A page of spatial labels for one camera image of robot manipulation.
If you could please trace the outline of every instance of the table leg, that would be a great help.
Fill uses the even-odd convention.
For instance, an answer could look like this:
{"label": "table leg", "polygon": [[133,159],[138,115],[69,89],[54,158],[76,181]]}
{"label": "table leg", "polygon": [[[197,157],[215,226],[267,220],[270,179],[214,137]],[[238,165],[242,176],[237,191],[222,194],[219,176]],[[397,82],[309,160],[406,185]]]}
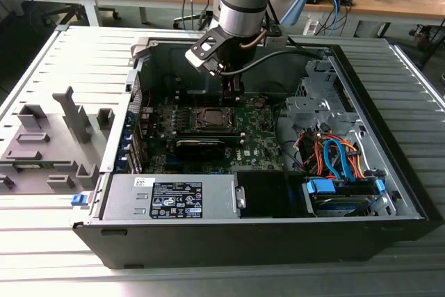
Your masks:
{"label": "table leg", "polygon": [[84,4],[86,16],[88,18],[88,22],[90,26],[101,27],[102,26],[102,18],[100,17],[99,8],[94,0],[89,0]]}
{"label": "table leg", "polygon": [[16,16],[23,17],[25,15],[22,8],[21,0],[3,0],[3,3],[10,12],[14,12]]}
{"label": "table leg", "polygon": [[140,14],[140,23],[141,24],[148,24],[147,12],[145,11],[145,7],[140,7],[139,8],[139,14]]}
{"label": "table leg", "polygon": [[445,42],[445,33],[438,39],[438,41],[431,45],[423,54],[421,60],[416,64],[417,67],[422,70],[426,63],[430,60],[431,56],[438,50]]}

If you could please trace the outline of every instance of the metal workbench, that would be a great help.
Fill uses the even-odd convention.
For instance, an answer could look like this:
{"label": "metal workbench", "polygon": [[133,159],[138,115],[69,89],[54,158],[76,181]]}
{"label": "metal workbench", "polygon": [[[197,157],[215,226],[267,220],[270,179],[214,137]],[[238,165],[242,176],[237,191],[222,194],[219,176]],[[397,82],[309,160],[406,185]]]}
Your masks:
{"label": "metal workbench", "polygon": [[[0,108],[0,152],[20,124],[14,115],[20,106],[38,101],[45,111],[61,112],[51,92],[67,84],[87,113],[113,108],[132,68],[131,43],[148,33],[156,30],[56,31]],[[445,214],[445,102],[403,52],[384,40],[296,40],[342,47]],[[113,271],[71,231],[70,199],[70,195],[0,196],[2,291],[14,289],[14,296],[38,289],[44,289],[46,296],[78,296],[81,290],[104,296],[445,296],[444,227],[419,241],[397,243],[368,262]],[[78,285],[68,289],[66,283],[73,281]]]}

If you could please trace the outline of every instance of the floor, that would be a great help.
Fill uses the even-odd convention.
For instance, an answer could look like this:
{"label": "floor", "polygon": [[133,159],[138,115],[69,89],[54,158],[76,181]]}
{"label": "floor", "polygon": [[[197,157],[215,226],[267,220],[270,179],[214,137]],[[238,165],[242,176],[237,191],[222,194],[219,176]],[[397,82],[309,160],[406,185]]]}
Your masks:
{"label": "floor", "polygon": [[[0,103],[7,97],[10,90],[29,66],[41,46],[51,35],[52,28],[43,25],[40,14],[47,10],[60,8],[61,4],[54,3],[24,3],[25,16],[16,17],[14,13],[3,18],[0,23],[0,61],[2,75],[0,76]],[[139,10],[131,7],[116,8],[121,20],[115,21],[110,13],[103,17],[104,26],[121,26],[134,28],[172,29],[173,19],[180,16],[179,10],[149,9],[147,17],[150,25],[140,23]],[[74,22],[73,24],[87,25],[86,22]],[[422,55],[416,46],[416,41],[408,35],[412,25],[391,25],[385,35],[390,43],[400,45],[403,51],[414,61],[418,61]],[[423,73],[436,87],[439,93],[445,95],[445,85],[440,77],[444,70],[445,48],[441,48],[429,60],[423,69]]]}

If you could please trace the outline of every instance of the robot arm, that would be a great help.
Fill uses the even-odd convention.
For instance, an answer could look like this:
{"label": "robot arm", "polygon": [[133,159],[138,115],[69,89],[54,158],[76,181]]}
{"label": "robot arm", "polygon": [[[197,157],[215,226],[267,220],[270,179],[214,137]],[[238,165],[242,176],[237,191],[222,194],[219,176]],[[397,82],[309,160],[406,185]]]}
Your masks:
{"label": "robot arm", "polygon": [[[219,26],[186,52],[188,61],[213,76],[241,69],[254,58],[255,47],[265,36],[260,30],[267,5],[268,0],[220,0]],[[223,76],[221,81],[224,99],[243,93],[241,75]]]}

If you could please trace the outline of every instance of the barcode label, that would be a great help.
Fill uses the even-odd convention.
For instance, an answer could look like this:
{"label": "barcode label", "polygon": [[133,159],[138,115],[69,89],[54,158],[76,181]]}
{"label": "barcode label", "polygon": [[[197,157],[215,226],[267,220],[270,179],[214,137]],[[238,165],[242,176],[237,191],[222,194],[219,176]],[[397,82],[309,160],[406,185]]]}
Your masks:
{"label": "barcode label", "polygon": [[153,187],[154,177],[135,177],[133,187]]}

